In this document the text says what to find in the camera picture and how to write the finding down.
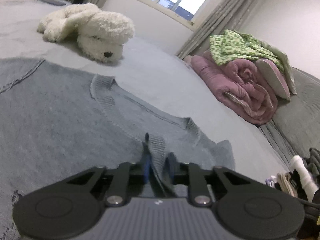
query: white plush dog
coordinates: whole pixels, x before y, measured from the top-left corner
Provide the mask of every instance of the white plush dog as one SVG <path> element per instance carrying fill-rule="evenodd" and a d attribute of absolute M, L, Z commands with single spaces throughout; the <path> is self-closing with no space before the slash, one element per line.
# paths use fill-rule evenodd
<path fill-rule="evenodd" d="M 123 44 L 134 36 L 134 24 L 126 16 L 102 11 L 94 4 L 74 4 L 41 19 L 38 32 L 51 42 L 60 42 L 77 32 L 82 51 L 106 62 L 121 58 Z"/>

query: white bed sheet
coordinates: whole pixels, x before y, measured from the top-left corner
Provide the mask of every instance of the white bed sheet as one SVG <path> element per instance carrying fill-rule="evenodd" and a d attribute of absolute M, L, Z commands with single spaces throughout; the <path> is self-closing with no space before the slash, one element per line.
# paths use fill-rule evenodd
<path fill-rule="evenodd" d="M 75 41 L 44 41 L 36 32 L 39 19 L 60 8 L 35 1 L 0 4 L 0 58 L 40 57 L 65 67 L 115 76 L 122 88 L 160 110 L 191 117 L 213 141 L 229 140 L 237 172 L 260 182 L 287 172 L 254 125 L 218 102 L 183 61 L 154 45 L 136 37 L 125 44 L 119 64 L 106 65 L 83 56 Z"/>

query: pink blanket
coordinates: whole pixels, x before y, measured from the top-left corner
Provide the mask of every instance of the pink blanket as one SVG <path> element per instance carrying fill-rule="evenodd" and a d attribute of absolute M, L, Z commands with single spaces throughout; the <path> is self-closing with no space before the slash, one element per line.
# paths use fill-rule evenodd
<path fill-rule="evenodd" d="M 243 119 L 264 124 L 277 108 L 277 98 L 254 63 L 236 59 L 218 66 L 201 56 L 193 56 L 191 65 L 214 96 Z"/>

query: plush toy nose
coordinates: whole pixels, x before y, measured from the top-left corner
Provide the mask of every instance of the plush toy nose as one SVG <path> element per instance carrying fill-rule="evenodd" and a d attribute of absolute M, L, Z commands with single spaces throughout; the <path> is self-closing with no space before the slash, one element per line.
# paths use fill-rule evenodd
<path fill-rule="evenodd" d="M 112 56 L 112 54 L 113 54 L 113 53 L 111 53 L 111 52 L 107 51 L 107 52 L 105 52 L 105 53 L 104 53 L 104 56 L 105 56 L 105 57 L 111 57 L 111 56 Z"/>

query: green checkered cloth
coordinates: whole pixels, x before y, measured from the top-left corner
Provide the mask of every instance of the green checkered cloth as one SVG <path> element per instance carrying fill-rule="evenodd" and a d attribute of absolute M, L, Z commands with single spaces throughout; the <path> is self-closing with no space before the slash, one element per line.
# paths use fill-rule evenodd
<path fill-rule="evenodd" d="M 279 58 L 271 51 L 262 47 L 261 41 L 250 34 L 225 30 L 223 35 L 210 36 L 211 55 L 217 65 L 226 64 L 238 58 L 271 60 L 284 73 L 284 67 Z"/>

